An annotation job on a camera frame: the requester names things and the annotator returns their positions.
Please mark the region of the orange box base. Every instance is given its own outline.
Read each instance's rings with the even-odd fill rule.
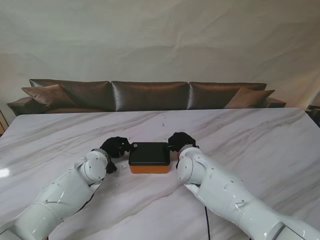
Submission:
[[[168,166],[130,166],[133,174],[167,174],[170,171]]]

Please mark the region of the throw pillow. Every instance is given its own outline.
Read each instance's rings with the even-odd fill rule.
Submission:
[[[245,87],[240,87],[225,109],[252,109],[258,108],[267,97],[275,90],[254,91]]]
[[[59,85],[23,87],[22,90],[38,103],[45,105],[46,110],[57,108],[76,108],[75,102]]]

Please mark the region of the sofa cushion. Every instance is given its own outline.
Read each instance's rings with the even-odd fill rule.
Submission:
[[[266,83],[217,83],[190,82],[190,94],[187,109],[223,109],[236,95],[240,87],[260,91]]]
[[[22,114],[41,114],[46,110],[42,104],[38,103],[30,96],[7,103],[7,105],[9,106],[9,108],[11,108],[16,116]]]
[[[244,86],[240,87],[225,109],[252,109],[257,108],[275,90],[253,91]]]
[[[38,103],[43,104],[47,110],[55,108],[75,108],[77,106],[65,93],[63,87],[57,84],[44,87],[23,87],[22,90]]]
[[[187,82],[113,81],[116,111],[185,110],[188,103]]]
[[[80,107],[115,111],[112,87],[109,81],[64,81],[52,79],[30,79],[32,87],[60,85]]]
[[[91,109],[91,108],[77,108],[77,107],[68,107],[68,108],[56,108],[49,111],[46,111],[45,114],[70,114],[70,113],[103,113],[104,110],[101,109]]]

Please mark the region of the sofa armrest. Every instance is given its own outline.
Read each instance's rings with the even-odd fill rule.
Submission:
[[[278,99],[268,97],[264,102],[261,104],[261,108],[284,108],[287,103],[284,101],[280,101]]]
[[[7,103],[16,116],[22,114],[41,114],[44,112],[44,105],[38,103],[32,97],[23,97],[17,101]]]

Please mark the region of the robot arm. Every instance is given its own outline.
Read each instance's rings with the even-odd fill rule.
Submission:
[[[66,218],[82,209],[107,173],[117,170],[111,157],[130,149],[126,138],[109,138],[98,149],[42,189],[37,199],[15,220],[0,229],[0,240],[44,240]]]
[[[170,146],[176,146],[177,134],[185,133],[169,138]],[[317,230],[265,205],[241,179],[203,154],[195,142],[184,139],[186,136],[182,142],[187,144],[178,151],[178,178],[211,212],[234,223],[253,240],[320,240]]]

